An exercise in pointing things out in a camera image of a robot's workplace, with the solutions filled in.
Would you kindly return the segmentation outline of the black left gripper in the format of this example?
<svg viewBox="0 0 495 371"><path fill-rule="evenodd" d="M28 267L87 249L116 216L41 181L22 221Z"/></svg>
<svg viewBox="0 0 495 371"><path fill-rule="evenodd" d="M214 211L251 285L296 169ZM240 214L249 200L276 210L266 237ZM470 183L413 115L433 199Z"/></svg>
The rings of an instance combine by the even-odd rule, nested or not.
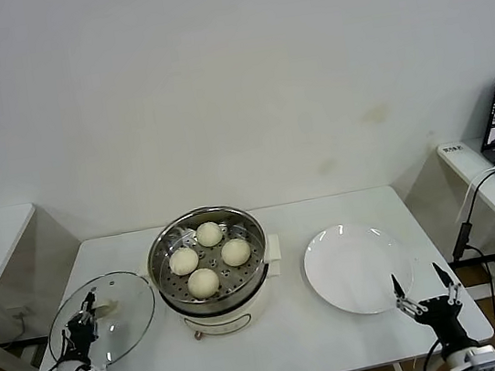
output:
<svg viewBox="0 0 495 371"><path fill-rule="evenodd" d="M91 345L99 338L97 325L90 323L96 319L95 291L95 287L90 289L81 304L79 310L81 323L77 319L70 319L66 323L65 333L70 345L68 352L77 359L88 357Z"/></svg>

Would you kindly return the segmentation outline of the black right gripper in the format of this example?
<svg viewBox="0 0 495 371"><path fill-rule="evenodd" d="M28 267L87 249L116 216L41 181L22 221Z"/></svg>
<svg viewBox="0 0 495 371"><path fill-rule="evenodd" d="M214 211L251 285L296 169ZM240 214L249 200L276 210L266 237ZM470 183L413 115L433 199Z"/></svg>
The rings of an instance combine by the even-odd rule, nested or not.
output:
<svg viewBox="0 0 495 371"><path fill-rule="evenodd" d="M443 286L447 289L448 295L416 302L405 295L405 291L395 275L391 275L397 309L418 323L430 326L442 346L441 353L443 355L478 346L479 342L468 337L468 333L458 319L462 309L459 299L462 290L461 283L455 282L448 272L435 262L432 266Z"/></svg>

